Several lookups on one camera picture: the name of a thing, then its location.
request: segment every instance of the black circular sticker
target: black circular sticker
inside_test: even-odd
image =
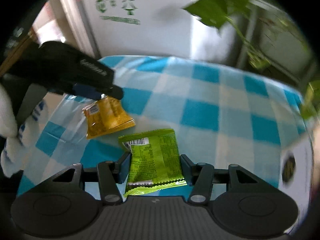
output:
[[[289,156],[288,159],[284,162],[284,166],[282,169],[282,182],[284,184],[287,184],[292,180],[296,170],[295,158],[292,153],[290,153],[290,155],[291,156]]]

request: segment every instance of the snack bag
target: snack bag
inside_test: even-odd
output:
[[[121,136],[119,143],[132,153],[125,196],[186,185],[173,129]]]
[[[106,96],[85,108],[88,123],[87,139],[135,126],[135,121],[121,106],[118,99]]]

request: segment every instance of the white wall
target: white wall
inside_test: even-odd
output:
[[[197,21],[181,9],[193,0],[135,0],[134,16],[109,4],[100,13],[96,0],[83,1],[102,56],[173,55],[231,66],[238,58],[242,43],[233,27],[226,24],[218,33]],[[102,15],[135,18],[141,25],[102,20]],[[246,22],[239,23],[245,29]]]
[[[46,25],[48,22],[54,20],[54,15],[49,3],[46,3],[41,11],[39,12],[37,18],[33,23],[33,28],[35,31]]]
[[[100,13],[96,0],[83,0],[102,56],[119,54],[190,57],[191,17],[181,9],[191,0],[135,0],[138,8],[128,16],[118,6]],[[134,18],[141,25],[102,20],[100,16]]]

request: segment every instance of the barcode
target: barcode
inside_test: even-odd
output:
[[[89,114],[95,114],[97,112],[99,112],[99,108],[97,105],[93,105],[89,108]]]
[[[149,138],[145,137],[145,138],[141,138],[141,139],[136,139],[136,140],[133,140],[133,141],[124,142],[123,144],[127,149],[130,150],[130,145],[146,145],[146,144],[149,144]]]

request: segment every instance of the yellow snack bag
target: yellow snack bag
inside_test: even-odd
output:
[[[83,108],[88,123],[87,139],[135,126],[118,99],[106,96]]]

